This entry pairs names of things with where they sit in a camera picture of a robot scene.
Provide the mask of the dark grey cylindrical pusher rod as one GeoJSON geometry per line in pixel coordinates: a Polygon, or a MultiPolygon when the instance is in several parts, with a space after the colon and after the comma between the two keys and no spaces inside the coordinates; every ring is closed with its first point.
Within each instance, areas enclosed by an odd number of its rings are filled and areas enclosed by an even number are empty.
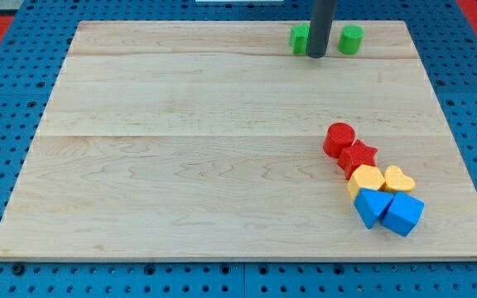
{"type": "Polygon", "coordinates": [[[312,59],[320,59],[326,54],[337,2],[337,0],[314,1],[306,45],[306,54],[312,59]]]}

